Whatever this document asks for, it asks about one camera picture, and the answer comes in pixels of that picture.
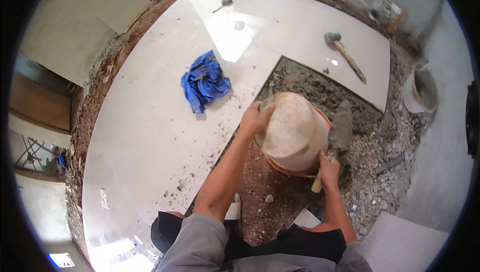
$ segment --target man's left hand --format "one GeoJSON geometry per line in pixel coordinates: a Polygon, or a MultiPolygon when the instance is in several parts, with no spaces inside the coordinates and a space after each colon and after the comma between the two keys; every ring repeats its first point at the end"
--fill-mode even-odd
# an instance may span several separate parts
{"type": "Polygon", "coordinates": [[[260,101],[255,101],[249,108],[243,113],[243,117],[240,121],[239,133],[245,133],[248,136],[253,137],[255,134],[263,130],[267,125],[270,117],[275,110],[275,104],[271,103],[265,107],[263,112],[259,112],[260,101]]]}

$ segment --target knee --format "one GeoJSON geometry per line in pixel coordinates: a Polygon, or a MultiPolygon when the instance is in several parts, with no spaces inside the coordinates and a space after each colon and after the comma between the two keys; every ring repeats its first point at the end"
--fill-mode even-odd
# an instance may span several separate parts
{"type": "Polygon", "coordinates": [[[185,216],[178,212],[178,211],[165,211],[165,213],[168,213],[170,215],[174,215],[174,216],[177,216],[178,218],[182,218],[182,219],[185,219],[185,216]]]}

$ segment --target mallet head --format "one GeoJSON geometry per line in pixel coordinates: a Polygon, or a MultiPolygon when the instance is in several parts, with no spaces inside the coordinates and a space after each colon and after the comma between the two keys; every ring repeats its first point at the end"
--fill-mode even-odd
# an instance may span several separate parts
{"type": "Polygon", "coordinates": [[[340,41],[342,36],[338,32],[326,32],[323,38],[325,39],[325,43],[332,44],[333,41],[340,41]]]}

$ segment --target trowel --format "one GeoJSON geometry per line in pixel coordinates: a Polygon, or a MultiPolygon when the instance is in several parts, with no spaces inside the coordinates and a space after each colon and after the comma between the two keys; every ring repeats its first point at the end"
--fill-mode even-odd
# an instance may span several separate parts
{"type": "MultiPolygon", "coordinates": [[[[353,138],[353,118],[350,101],[344,100],[336,109],[335,116],[332,120],[332,127],[330,129],[329,141],[330,148],[327,150],[327,161],[333,162],[333,158],[340,152],[350,149],[350,143],[353,138]]],[[[322,190],[321,181],[321,167],[318,168],[317,177],[311,185],[311,191],[320,193],[322,190]]]]}

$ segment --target blue rag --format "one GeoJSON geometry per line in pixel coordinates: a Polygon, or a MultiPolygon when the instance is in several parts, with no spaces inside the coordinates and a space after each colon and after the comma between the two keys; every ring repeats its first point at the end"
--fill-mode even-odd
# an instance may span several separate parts
{"type": "Polygon", "coordinates": [[[231,88],[230,79],[222,77],[212,50],[195,60],[181,77],[180,84],[194,114],[203,114],[206,103],[222,97],[231,88]]]}

